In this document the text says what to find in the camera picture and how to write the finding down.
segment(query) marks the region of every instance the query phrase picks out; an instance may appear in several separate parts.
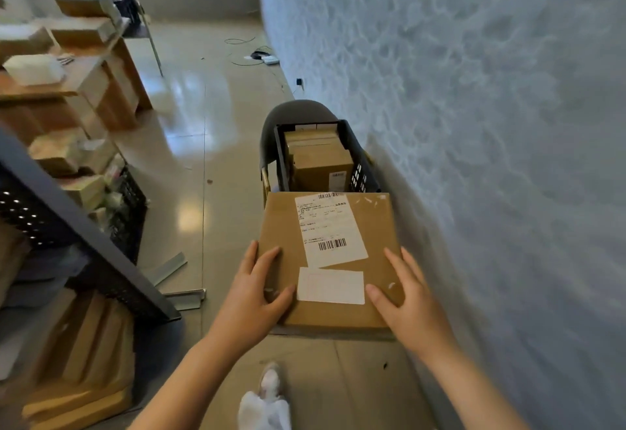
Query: hand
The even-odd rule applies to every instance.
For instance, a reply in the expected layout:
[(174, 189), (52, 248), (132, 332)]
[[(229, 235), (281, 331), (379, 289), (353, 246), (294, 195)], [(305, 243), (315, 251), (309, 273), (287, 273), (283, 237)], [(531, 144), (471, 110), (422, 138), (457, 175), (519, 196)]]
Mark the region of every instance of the hand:
[(227, 346), (236, 359), (267, 336), (289, 308), (295, 290), (295, 285), (290, 285), (272, 303), (265, 301), (265, 277), (272, 261), (280, 252), (280, 247), (265, 252), (255, 263), (258, 245), (254, 240), (246, 250), (231, 290), (207, 336), (210, 340)]
[(384, 250), (404, 289), (404, 303), (398, 308), (374, 285), (365, 286), (367, 296), (382, 315), (395, 337), (426, 365), (439, 356), (458, 350), (446, 313), (428, 289), (415, 259), (402, 248), (398, 257)]

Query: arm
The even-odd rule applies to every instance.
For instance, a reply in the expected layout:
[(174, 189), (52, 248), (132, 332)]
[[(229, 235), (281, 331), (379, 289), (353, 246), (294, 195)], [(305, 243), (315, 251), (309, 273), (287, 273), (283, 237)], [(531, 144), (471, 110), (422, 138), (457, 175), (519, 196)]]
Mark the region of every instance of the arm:
[(385, 249), (404, 289), (404, 303), (393, 305), (374, 285), (365, 287), (395, 336), (424, 362), (468, 430), (528, 430), (513, 407), (459, 347), (441, 305), (430, 292), (411, 254), (403, 259)]
[(255, 264), (257, 242), (248, 247), (208, 334), (193, 346), (129, 430), (195, 430), (231, 368), (258, 344), (285, 313), (295, 286), (270, 304), (263, 284), (278, 247)]

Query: finger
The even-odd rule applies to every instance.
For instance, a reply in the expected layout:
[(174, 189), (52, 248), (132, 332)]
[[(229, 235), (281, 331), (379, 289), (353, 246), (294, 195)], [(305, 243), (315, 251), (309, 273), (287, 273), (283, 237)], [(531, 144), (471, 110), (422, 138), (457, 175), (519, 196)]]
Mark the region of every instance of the finger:
[(260, 278), (263, 282), (265, 282), (265, 277), (267, 276), (267, 272), (270, 269), (270, 265), (280, 252), (280, 247), (274, 247), (271, 250), (265, 252), (259, 259), (257, 260), (254, 268), (252, 269), (253, 276)]
[(372, 284), (367, 284), (365, 286), (365, 291), (367, 292), (367, 296), (382, 316), (382, 319), (385, 320), (385, 323), (391, 328), (392, 323), (395, 322), (395, 316), (398, 311), (393, 303), (391, 303), (388, 298), (380, 291), (380, 289)]
[(258, 246), (258, 241), (253, 240), (252, 242), (250, 242), (250, 245), (248, 245), (248, 248), (244, 253), (244, 257), (241, 260), (241, 264), (239, 264), (239, 274), (250, 275), (252, 268), (254, 267), (254, 260), (257, 258)]
[(295, 292), (295, 285), (289, 285), (285, 288), (278, 297), (272, 303), (267, 305), (267, 309), (272, 315), (274, 323), (276, 323), (282, 315), (285, 314), (291, 303), (293, 302), (293, 292)]
[(404, 289), (406, 289), (406, 287), (408, 286), (411, 286), (417, 283), (418, 279), (415, 277), (415, 275), (412, 274), (411, 270), (409, 269), (409, 266), (406, 265), (400, 257), (398, 257), (396, 254), (391, 252), (386, 247), (384, 249), (384, 252), (385, 252), (385, 256), (387, 257), (387, 260), (389, 260), (389, 262), (395, 269), (395, 273), (397, 274), (397, 277), (400, 279), (400, 282), (402, 283), (402, 286)]
[(407, 265), (412, 270), (412, 272), (415, 274), (415, 276), (418, 277), (419, 283), (421, 283), (426, 288), (428, 288), (428, 283), (426, 281), (426, 278), (424, 277), (424, 272), (422, 272), (422, 269), (420, 268), (418, 263), (415, 261), (413, 256), (404, 247), (401, 247), (400, 250), (402, 251), (402, 258), (407, 263)]

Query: floor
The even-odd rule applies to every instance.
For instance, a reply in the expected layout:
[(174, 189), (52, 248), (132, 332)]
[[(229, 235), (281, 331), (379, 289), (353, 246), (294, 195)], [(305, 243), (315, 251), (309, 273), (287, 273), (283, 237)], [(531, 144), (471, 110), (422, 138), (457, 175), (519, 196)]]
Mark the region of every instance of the floor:
[[(260, 230), (258, 141), (265, 115), (292, 99), (279, 66), (237, 66), (268, 44), (258, 21), (155, 23), (165, 78), (147, 40), (129, 40), (155, 111), (115, 140), (150, 198), (138, 266), (178, 252), (187, 265), (159, 289), (207, 289), (184, 312), (186, 344), (209, 329), (244, 250)], [(227, 38), (254, 39), (227, 44)], [(241, 396), (268, 361), (286, 371), (294, 429), (432, 429), (430, 411), (403, 348), (270, 336), (237, 363), (208, 409), (203, 429), (236, 429)]]

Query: white box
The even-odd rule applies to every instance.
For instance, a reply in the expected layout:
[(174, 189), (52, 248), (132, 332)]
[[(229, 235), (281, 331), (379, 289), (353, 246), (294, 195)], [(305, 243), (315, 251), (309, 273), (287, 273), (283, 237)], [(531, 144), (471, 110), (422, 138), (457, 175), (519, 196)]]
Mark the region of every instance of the white box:
[(52, 54), (12, 56), (4, 69), (20, 86), (56, 84), (65, 77), (65, 70)]

